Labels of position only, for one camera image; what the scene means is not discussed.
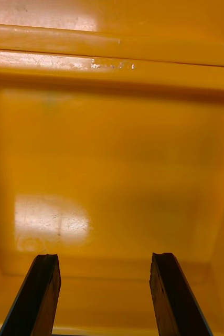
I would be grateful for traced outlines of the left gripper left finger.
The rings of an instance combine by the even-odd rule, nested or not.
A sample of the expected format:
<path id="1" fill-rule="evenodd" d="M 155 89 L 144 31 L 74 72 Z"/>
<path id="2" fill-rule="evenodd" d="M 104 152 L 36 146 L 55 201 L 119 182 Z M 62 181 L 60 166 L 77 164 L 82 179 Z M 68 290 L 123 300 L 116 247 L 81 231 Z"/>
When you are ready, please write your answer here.
<path id="1" fill-rule="evenodd" d="M 0 329 L 0 335 L 52 335 L 61 287 L 58 255 L 38 255 Z"/>

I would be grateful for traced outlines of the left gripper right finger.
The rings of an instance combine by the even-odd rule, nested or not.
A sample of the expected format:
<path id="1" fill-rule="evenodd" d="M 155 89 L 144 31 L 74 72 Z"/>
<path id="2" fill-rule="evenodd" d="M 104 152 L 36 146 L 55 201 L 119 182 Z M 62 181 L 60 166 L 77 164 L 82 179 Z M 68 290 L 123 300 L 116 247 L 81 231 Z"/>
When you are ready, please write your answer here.
<path id="1" fill-rule="evenodd" d="M 150 290 L 159 335 L 212 335 L 172 253 L 152 254 Z"/>

